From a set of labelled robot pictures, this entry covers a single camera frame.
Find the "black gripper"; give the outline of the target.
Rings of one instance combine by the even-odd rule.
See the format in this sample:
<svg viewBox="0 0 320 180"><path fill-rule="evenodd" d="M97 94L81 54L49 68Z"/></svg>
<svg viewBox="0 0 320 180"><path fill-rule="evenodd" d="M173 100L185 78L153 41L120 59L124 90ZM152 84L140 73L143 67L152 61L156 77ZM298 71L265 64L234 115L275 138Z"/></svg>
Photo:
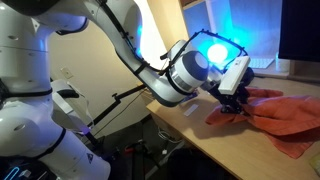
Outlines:
<svg viewBox="0 0 320 180"><path fill-rule="evenodd" d="M232 95L221 94L217 85L214 85L209 93L222 105L221 113L241 114L243 111L242 104L248 103L249 92L246 89L246 83L243 81L240 82Z"/></svg>

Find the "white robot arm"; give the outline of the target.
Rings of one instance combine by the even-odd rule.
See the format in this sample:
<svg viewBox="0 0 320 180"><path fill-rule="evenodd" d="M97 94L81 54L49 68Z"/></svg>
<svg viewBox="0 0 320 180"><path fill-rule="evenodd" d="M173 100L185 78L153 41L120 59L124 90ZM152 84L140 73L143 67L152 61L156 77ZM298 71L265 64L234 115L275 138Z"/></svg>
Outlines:
<svg viewBox="0 0 320 180"><path fill-rule="evenodd" d="M142 17L135 0L1 0L1 7L1 154L39 160L58 180L108 180L111 167L52 119L47 49L52 33L77 33L95 23L120 60L165 106L176 106L196 88L213 95L227 113L241 112L247 101L241 83L247 56L221 73L180 40L166 55L166 69L151 68L138 53Z"/></svg>

